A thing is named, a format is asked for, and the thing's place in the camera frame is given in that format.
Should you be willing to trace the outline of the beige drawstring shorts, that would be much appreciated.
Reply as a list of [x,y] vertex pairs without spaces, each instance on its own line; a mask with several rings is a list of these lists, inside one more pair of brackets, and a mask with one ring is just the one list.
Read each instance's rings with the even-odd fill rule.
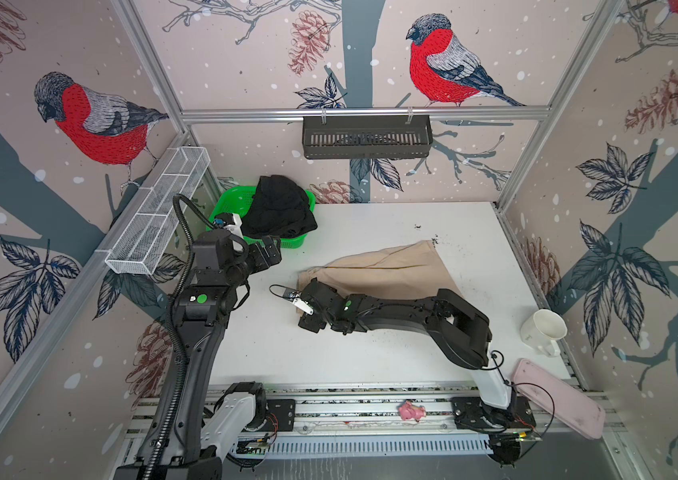
[[434,296],[441,289],[460,292],[430,240],[350,255],[304,270],[298,275],[297,288],[304,289],[313,279],[342,297],[365,294],[416,300]]

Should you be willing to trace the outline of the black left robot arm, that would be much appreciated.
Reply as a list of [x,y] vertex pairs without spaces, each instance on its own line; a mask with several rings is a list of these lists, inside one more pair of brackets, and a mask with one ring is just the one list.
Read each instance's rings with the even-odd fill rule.
[[268,236],[250,245],[213,222],[193,236],[184,215],[202,213],[185,195],[172,198],[185,232],[189,258],[161,325],[172,343],[172,363],[156,415],[135,460],[116,469],[117,479],[219,479],[223,462],[247,427],[262,425],[266,395],[259,382],[239,382],[224,393],[220,406],[204,416],[212,367],[231,314],[246,299],[251,275],[282,260],[280,240]]

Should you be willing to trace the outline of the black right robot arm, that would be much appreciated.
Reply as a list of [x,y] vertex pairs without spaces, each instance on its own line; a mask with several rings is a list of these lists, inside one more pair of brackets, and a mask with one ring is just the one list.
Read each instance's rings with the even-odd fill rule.
[[341,296],[316,279],[285,295],[301,311],[299,327],[318,333],[325,327],[343,335],[376,330],[429,336],[454,365],[471,372],[479,401],[476,411],[459,408],[456,423],[478,433],[501,433],[520,425],[526,407],[501,372],[504,354],[492,350],[489,319],[449,289],[422,299],[380,299],[364,294]]

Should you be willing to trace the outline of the black shorts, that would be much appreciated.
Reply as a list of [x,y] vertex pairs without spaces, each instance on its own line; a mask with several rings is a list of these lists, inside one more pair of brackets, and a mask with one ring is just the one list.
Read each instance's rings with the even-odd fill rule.
[[259,179],[251,206],[242,217],[245,236],[294,239],[317,228],[310,199],[303,188],[282,175]]

